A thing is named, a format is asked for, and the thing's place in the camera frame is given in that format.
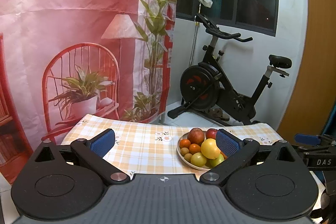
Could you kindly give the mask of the beige ceramic bowl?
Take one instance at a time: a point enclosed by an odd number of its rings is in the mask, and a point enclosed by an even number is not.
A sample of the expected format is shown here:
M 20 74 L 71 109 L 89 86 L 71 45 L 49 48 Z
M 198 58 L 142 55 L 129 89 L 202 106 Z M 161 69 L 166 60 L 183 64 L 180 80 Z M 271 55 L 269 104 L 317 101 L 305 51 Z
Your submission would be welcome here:
M 188 135 L 188 133 L 182 135 L 182 136 L 179 138 L 179 141 L 180 141 L 181 139 L 187 139 L 187 135 Z M 206 163 L 203 167 L 197 167 L 197 166 L 192 165 L 190 162 L 187 162 L 187 161 L 184 159 L 184 156 L 182 156 L 181 153 L 180 153 L 180 149 L 181 149 L 181 148 L 179 148 L 179 141 L 178 141 L 178 143 L 177 143 L 177 154 L 178 154 L 178 156 L 180 157 L 180 159 L 181 159 L 185 164 L 187 164 L 188 166 L 190 166 L 190 167 L 193 168 L 193 169 L 201 170 L 201 171 L 208 171 L 208 170 L 210 170 L 210 169 L 212 168 L 212 166 L 210 165 L 210 162 L 209 162 L 210 159 L 207 159 L 207 163 Z

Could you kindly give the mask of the black exercise bike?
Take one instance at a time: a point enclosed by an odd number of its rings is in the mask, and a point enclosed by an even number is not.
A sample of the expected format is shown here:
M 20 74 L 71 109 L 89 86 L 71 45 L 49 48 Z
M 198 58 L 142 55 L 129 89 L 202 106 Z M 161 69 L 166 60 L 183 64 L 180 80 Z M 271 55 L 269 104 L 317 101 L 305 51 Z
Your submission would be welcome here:
M 231 85 L 219 64 L 219 57 L 223 56 L 224 52 L 219 51 L 218 57 L 214 57 L 213 53 L 219 39 L 234 39 L 241 43 L 247 43 L 253 38 L 242 39 L 240 33 L 229 34 L 223 32 L 210 18 L 200 13 L 197 13 L 195 20 L 205 26 L 206 32 L 212 36 L 212 39 L 209 45 L 203 46 L 205 51 L 203 60 L 198 65 L 190 66 L 183 72 L 180 80 L 183 102 L 181 106 L 168 111 L 167 116 L 175 119 L 189 110 L 194 110 L 213 121 L 227 126 L 226 122 L 221 122 L 219 118 L 210 113 L 211 108 L 217 105 L 234 120 L 244 125 L 253 124 L 251 119 L 256 115 L 255 104 L 263 90 L 272 86 L 269 81 L 271 74 L 276 72 L 283 78 L 288 76 L 289 73 L 285 70 L 291 68 L 291 59 L 269 55 L 269 65 L 252 96 L 240 94 Z

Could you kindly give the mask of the red printed backdrop cloth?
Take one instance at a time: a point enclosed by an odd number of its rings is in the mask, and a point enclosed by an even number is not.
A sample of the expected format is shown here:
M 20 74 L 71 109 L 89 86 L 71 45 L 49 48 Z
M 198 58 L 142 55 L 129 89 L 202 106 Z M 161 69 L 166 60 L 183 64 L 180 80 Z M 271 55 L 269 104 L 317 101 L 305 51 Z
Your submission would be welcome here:
M 177 0 L 1 0 L 1 174 L 85 115 L 165 111 Z

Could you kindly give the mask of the small brown longan fruit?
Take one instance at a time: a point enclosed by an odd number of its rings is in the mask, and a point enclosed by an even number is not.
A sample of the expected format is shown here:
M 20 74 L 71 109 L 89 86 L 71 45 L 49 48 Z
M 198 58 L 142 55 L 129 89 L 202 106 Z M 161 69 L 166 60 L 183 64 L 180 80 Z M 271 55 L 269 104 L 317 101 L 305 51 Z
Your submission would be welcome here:
M 189 149 L 187 147 L 183 147 L 180 149 L 180 153 L 182 156 L 185 156 L 186 154 L 190 153 Z

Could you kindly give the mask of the orange mandarin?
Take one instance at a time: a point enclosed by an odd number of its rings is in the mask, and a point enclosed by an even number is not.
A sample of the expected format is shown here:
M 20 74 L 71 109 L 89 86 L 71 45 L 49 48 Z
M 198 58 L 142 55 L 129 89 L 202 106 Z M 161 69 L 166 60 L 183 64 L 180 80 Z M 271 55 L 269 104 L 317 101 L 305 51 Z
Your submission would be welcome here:
M 221 151 L 220 154 L 223 156 L 223 159 L 226 160 L 228 157 Z
M 198 152 L 201 152 L 201 147 L 198 144 L 191 144 L 189 146 L 189 153 L 193 155 Z
M 189 148 L 190 145 L 191 142 L 189 141 L 189 139 L 181 139 L 179 141 L 179 148 Z

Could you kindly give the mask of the yellow-green apple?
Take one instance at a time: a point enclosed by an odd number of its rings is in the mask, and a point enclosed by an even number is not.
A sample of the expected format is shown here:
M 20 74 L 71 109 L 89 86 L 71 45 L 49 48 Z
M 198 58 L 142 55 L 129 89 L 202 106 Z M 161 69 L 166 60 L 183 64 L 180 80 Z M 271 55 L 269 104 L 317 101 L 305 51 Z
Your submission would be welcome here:
M 192 155 L 190 163 L 197 167 L 203 167 L 207 163 L 207 158 L 201 152 L 197 152 Z

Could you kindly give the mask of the dark red apple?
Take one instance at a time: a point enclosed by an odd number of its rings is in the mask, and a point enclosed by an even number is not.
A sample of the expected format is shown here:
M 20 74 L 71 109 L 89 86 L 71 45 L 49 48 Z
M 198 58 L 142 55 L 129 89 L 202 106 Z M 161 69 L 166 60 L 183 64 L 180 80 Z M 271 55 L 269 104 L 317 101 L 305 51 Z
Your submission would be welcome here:
M 206 131 L 206 139 L 216 139 L 216 135 L 217 135 L 218 130 L 215 128 L 209 128 Z

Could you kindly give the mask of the orange plaid floral tablecloth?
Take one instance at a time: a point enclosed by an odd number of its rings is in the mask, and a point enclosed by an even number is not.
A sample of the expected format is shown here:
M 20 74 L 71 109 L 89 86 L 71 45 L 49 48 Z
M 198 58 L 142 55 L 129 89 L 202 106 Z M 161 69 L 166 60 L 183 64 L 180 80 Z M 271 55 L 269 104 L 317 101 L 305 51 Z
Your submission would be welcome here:
M 58 137 L 56 143 L 70 144 L 78 138 L 91 139 L 111 128 L 115 133 L 115 145 L 104 159 L 128 175 L 193 173 L 200 177 L 203 171 L 188 166 L 178 156 L 178 141 L 192 128 L 198 127 L 207 131 L 209 128 L 220 129 L 221 126 L 194 114 L 182 116 L 181 121 L 164 126 L 118 121 L 87 114 L 67 133 Z

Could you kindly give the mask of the light red apple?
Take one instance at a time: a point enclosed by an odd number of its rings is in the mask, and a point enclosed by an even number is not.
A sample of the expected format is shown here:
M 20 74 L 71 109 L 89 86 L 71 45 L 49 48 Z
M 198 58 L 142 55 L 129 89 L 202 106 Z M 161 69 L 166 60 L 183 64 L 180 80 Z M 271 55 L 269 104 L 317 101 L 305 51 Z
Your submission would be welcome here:
M 203 143 L 205 135 L 201 128 L 196 127 L 190 130 L 190 132 L 187 135 L 187 139 L 191 142 L 191 144 L 200 145 Z

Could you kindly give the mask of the yellow lemon in bowl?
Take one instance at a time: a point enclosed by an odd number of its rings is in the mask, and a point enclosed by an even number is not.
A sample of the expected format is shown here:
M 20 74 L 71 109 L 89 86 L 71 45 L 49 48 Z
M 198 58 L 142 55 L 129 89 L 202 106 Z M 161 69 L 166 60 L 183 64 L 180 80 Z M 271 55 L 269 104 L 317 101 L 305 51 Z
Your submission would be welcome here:
M 217 159 L 221 154 L 220 149 L 217 147 L 215 139 L 208 138 L 201 145 L 201 153 L 207 159 L 213 160 Z

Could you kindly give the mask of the green apple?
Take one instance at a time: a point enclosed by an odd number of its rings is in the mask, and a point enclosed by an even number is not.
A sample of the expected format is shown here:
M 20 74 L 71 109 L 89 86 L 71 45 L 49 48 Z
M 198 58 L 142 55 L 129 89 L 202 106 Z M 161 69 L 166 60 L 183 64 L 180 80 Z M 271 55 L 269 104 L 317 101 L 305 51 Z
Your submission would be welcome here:
M 210 159 L 210 165 L 214 168 L 217 165 L 219 165 L 220 163 L 224 162 L 224 156 L 220 153 L 219 156 L 216 159 Z

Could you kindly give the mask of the wooden door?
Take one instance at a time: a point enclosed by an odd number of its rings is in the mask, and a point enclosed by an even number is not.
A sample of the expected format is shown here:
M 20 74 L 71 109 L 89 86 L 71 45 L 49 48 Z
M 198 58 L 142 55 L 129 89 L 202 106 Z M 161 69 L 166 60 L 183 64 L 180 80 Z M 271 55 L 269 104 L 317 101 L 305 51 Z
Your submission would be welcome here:
M 335 104 L 335 0 L 308 0 L 307 31 L 294 91 L 277 132 L 322 132 Z

